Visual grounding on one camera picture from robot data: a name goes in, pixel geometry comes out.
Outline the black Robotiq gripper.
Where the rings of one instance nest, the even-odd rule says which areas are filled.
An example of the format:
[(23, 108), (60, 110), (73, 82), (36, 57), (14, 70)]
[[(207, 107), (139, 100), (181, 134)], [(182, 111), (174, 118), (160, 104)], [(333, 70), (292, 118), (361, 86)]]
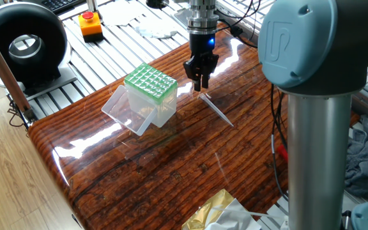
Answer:
[[(190, 34), (189, 47), (191, 57), (183, 64), (186, 75), (192, 80), (195, 91), (200, 91), (201, 86), (208, 89), (210, 75), (215, 71), (219, 60), (219, 55), (213, 53), (215, 34)], [(202, 57), (201, 76), (197, 57)]]

